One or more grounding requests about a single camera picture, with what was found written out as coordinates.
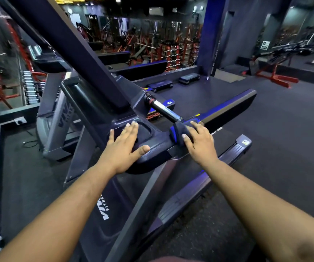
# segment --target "black treadmill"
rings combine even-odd
[[[109,181],[80,237],[87,261],[133,261],[210,185],[184,146],[186,125],[195,121],[207,127],[219,159],[233,164],[251,140],[244,135],[231,140],[219,128],[244,112],[257,93],[248,89],[204,113],[182,118],[150,92],[112,75],[54,0],[38,0],[37,7],[32,0],[9,1],[79,74],[61,85],[84,124],[65,185],[84,172],[96,147],[105,149],[110,129],[118,136],[126,123],[140,125],[133,150],[149,145],[150,152]],[[163,114],[164,121],[146,120],[151,108]]]

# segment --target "person's left arm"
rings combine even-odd
[[[150,150],[143,146],[132,153],[137,131],[137,123],[127,124],[115,141],[111,130],[98,162],[2,249],[0,261],[68,261],[107,182]]]

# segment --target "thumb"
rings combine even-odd
[[[137,159],[139,159],[141,156],[148,153],[149,151],[150,151],[150,146],[144,145],[144,146],[141,146],[139,149],[135,150],[130,156],[133,162],[135,162]]]
[[[183,134],[182,137],[184,138],[184,142],[185,142],[185,145],[186,145],[188,151],[191,153],[191,151],[194,149],[194,147],[193,147],[193,143],[192,143],[190,137],[187,136],[186,134]]]

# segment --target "hand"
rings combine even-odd
[[[218,161],[213,136],[201,124],[193,121],[191,121],[191,124],[197,129],[196,131],[193,127],[187,126],[193,138],[193,143],[186,134],[183,134],[182,137],[191,157],[203,168],[207,168]]]
[[[137,159],[146,154],[150,150],[148,145],[144,145],[132,153],[138,128],[138,123],[133,122],[131,125],[128,123],[116,141],[114,140],[114,130],[111,130],[107,146],[97,165],[114,176],[127,171]]]

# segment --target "person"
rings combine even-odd
[[[183,135],[191,157],[219,187],[270,261],[314,261],[314,218],[218,160],[212,135],[202,125],[192,125],[193,142]],[[68,261],[107,182],[149,151],[142,146],[132,152],[137,132],[135,122],[116,140],[111,130],[98,162],[2,249],[0,261]]]

